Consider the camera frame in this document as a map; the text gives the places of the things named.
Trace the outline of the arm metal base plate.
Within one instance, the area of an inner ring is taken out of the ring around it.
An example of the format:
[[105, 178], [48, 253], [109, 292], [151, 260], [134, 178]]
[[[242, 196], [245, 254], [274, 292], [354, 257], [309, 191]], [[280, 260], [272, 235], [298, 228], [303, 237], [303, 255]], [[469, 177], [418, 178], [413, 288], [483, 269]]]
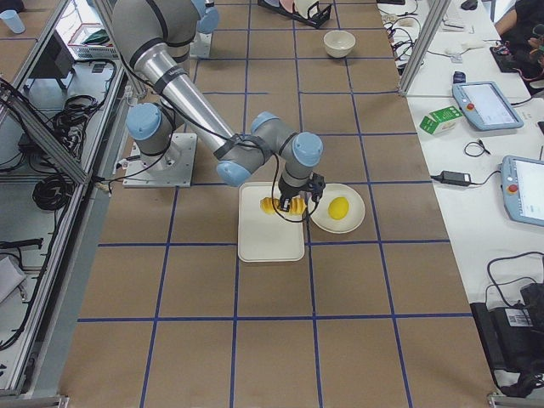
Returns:
[[190, 57], [192, 59], [208, 59], [211, 52], [213, 34], [197, 32], [190, 44]]
[[197, 136], [194, 133], [175, 133], [169, 150], [154, 166], [154, 160], [141, 155], [133, 142], [132, 155], [139, 156], [126, 166], [122, 184], [127, 188], [190, 187], [196, 154]]

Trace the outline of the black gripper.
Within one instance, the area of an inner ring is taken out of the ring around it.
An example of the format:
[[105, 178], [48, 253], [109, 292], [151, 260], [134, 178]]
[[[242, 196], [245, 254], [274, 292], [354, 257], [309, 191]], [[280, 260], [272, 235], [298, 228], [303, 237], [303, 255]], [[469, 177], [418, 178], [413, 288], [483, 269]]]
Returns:
[[308, 181], [304, 180], [300, 185], [291, 185], [285, 180], [280, 180], [278, 187], [280, 189], [279, 210], [289, 213], [292, 208], [292, 198], [298, 196], [301, 191], [307, 190]]

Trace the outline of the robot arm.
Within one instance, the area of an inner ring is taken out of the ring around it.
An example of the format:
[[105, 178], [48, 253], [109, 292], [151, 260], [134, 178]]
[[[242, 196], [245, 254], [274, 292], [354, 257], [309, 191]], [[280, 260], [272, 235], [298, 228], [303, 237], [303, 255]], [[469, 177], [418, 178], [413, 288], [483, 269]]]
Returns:
[[192, 0], [199, 20], [196, 23], [196, 30], [201, 34], [212, 34], [218, 27], [220, 14], [215, 7], [214, 0]]
[[280, 199], [273, 207], [287, 212], [301, 192], [319, 203], [326, 187], [314, 168], [323, 144], [308, 132], [297, 133], [280, 118], [265, 111], [248, 134], [233, 132], [213, 109], [178, 58], [189, 55], [196, 33], [208, 33], [218, 25], [211, 1], [118, 1], [113, 8], [112, 30], [116, 48], [136, 77], [147, 80], [200, 136], [215, 155], [219, 177], [238, 187], [271, 156], [284, 160], [278, 182]]

